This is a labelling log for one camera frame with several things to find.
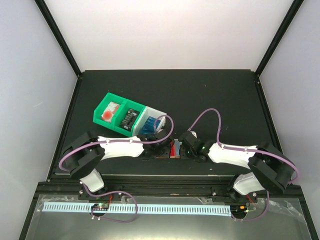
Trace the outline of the brown leather card holder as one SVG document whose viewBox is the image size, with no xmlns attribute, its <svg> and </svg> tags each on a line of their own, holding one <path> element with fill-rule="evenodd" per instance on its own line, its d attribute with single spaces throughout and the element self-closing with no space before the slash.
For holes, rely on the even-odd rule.
<svg viewBox="0 0 320 240">
<path fill-rule="evenodd" d="M 178 141 L 178 139 L 174 139 L 169 145 L 165 146 L 156 157 L 179 159 L 180 146 L 181 143 Z"/>
</svg>

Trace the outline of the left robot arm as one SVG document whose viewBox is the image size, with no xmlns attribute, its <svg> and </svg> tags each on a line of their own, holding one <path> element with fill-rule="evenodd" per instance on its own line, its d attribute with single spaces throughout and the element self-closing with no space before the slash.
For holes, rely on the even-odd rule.
<svg viewBox="0 0 320 240">
<path fill-rule="evenodd" d="M 58 167 L 72 179 L 80 180 L 95 199 L 101 200 L 108 192 L 96 169 L 101 161 L 122 157 L 155 159 L 170 149 L 171 135 L 168 130 L 160 130 L 127 138 L 108 138 L 87 132 L 66 148 Z"/>
</svg>

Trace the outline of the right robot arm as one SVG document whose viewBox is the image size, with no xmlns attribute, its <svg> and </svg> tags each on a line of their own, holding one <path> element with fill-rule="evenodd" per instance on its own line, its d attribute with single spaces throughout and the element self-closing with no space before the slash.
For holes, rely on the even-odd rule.
<svg viewBox="0 0 320 240">
<path fill-rule="evenodd" d="M 272 144 L 236 146 L 218 141 L 203 142 L 191 131 L 183 133 L 178 141 L 188 158 L 199 162 L 228 164 L 250 170 L 249 173 L 237 173 L 222 193 L 231 203 L 238 203 L 248 194 L 266 190 L 273 194 L 283 194 L 296 172 L 296 166 Z"/>
</svg>

